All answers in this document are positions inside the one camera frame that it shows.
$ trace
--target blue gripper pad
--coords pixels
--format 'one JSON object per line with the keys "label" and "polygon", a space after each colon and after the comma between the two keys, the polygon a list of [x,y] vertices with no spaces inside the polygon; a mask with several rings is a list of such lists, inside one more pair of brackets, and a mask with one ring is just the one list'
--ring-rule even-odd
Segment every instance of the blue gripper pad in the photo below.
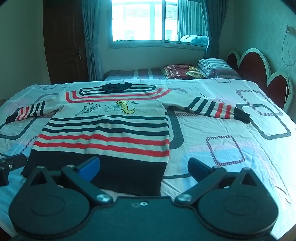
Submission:
{"label": "blue gripper pad", "polygon": [[76,167],[76,172],[86,181],[91,181],[100,171],[100,159],[92,157]]}
{"label": "blue gripper pad", "polygon": [[193,157],[189,159],[187,167],[188,172],[197,182],[200,182],[211,173],[210,167]]}

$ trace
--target sweater collar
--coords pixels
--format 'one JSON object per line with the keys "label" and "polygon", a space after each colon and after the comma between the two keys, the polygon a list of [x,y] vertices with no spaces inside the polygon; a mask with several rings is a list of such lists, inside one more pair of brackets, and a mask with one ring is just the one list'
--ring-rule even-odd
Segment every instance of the sweater collar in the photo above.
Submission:
{"label": "sweater collar", "polygon": [[124,84],[106,84],[102,85],[102,90],[108,93],[120,93],[132,86],[131,83],[125,82]]}

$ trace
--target striped pillow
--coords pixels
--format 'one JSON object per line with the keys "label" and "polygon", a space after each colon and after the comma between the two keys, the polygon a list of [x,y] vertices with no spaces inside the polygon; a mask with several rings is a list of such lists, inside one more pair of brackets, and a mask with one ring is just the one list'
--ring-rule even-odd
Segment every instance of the striped pillow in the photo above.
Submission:
{"label": "striped pillow", "polygon": [[198,61],[197,66],[201,68],[208,78],[242,79],[239,74],[222,59],[201,59]]}

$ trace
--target striped sweater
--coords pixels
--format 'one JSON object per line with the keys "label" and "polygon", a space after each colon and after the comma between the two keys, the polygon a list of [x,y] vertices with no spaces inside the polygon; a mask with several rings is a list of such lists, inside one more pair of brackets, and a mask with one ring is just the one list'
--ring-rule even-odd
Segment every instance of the striped sweater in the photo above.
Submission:
{"label": "striped sweater", "polygon": [[152,85],[107,84],[59,94],[18,109],[6,124],[56,112],[36,139],[25,177],[36,166],[58,170],[92,156],[101,161],[92,183],[134,195],[159,195],[169,158],[166,108],[215,118],[250,117],[231,105]]}

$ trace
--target yellow cartoon animal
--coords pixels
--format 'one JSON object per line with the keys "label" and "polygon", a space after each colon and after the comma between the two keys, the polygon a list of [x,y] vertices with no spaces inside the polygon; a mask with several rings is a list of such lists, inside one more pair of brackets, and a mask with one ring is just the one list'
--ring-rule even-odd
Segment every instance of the yellow cartoon animal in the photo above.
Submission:
{"label": "yellow cartoon animal", "polygon": [[132,110],[128,110],[128,100],[119,100],[116,102],[117,106],[121,107],[121,111],[126,114],[133,114],[136,110],[136,108],[133,108]]}

